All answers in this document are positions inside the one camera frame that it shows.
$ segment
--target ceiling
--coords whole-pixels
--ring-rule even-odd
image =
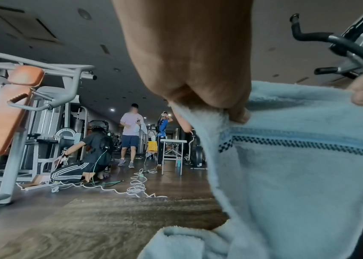
[[[253,79],[296,83],[308,78],[302,82],[308,85],[334,80],[337,76],[316,77],[314,69],[338,64],[342,59],[329,52],[327,44],[295,41],[289,17],[300,13],[304,32],[342,33],[363,14],[363,1],[350,2],[255,0]],[[0,0],[0,6],[22,9],[37,17],[58,39],[58,43],[24,39],[0,18],[0,52],[50,63],[96,66],[94,73],[98,79],[84,80],[79,88],[84,105],[116,122],[134,102],[139,104],[139,113],[147,117],[148,123],[154,123],[162,111],[168,110],[167,102],[144,87],[133,67],[110,0]],[[86,10],[92,19],[83,19],[78,8]],[[49,82],[59,84],[61,80]]]

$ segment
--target white stripes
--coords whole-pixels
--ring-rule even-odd
[[[64,175],[68,172],[74,171],[74,170],[80,170],[86,168],[89,163],[83,163],[81,165],[75,165],[75,166],[67,166],[66,168],[63,168],[62,170],[51,174],[52,180],[69,180],[69,179],[80,179],[82,178],[82,174],[80,175]]]

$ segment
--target small table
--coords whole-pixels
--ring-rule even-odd
[[[162,160],[162,168],[161,168],[161,175],[164,174],[164,160],[175,160],[176,166],[177,162],[180,161],[180,176],[183,173],[183,151],[184,151],[184,143],[187,143],[187,140],[166,140],[161,139],[161,143],[164,143],[163,148],[163,160]],[[171,144],[171,149],[166,150],[166,144]],[[181,154],[178,152],[178,145],[181,144]]]

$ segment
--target white t-shirt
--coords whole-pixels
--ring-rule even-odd
[[[134,126],[136,125],[137,120],[140,120],[140,123],[144,123],[143,117],[136,113],[127,112],[123,115],[123,117],[120,119],[121,122],[126,123],[127,125],[130,125],[130,128],[124,128],[123,135],[125,136],[138,136],[139,132],[134,132]]]

